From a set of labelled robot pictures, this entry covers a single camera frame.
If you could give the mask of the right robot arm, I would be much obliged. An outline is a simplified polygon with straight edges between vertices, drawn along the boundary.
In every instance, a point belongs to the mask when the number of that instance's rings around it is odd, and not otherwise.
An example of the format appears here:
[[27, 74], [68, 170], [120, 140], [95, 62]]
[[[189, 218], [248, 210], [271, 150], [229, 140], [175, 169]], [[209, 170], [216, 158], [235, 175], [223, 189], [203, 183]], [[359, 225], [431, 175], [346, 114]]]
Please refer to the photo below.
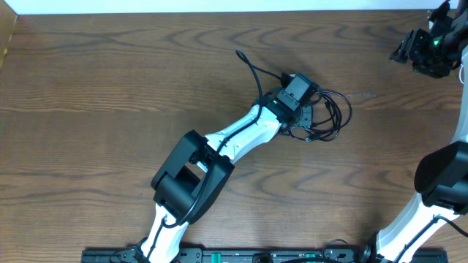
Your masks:
[[[450, 2], [428, 12], [429, 30], [410, 31], [390, 59], [412, 62], [414, 72], [440, 79], [458, 70], [467, 85], [467, 0], [454, 17]], [[415, 193], [396, 219], [376, 232], [362, 262], [411, 262], [416, 251], [438, 229], [467, 214], [467, 88], [450, 144], [423, 157], [414, 178]]]

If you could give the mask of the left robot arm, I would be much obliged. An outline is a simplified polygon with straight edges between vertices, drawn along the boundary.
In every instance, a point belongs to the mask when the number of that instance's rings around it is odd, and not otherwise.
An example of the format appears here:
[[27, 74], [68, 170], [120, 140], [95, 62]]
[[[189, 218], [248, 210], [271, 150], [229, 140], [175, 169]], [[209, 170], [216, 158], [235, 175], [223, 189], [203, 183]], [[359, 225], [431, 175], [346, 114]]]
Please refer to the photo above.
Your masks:
[[140, 246], [143, 262], [171, 262], [188, 225], [209, 210], [235, 163], [278, 133], [312, 119], [315, 92], [313, 88], [275, 88], [228, 127], [205, 136], [187, 132], [151, 181], [155, 218]]

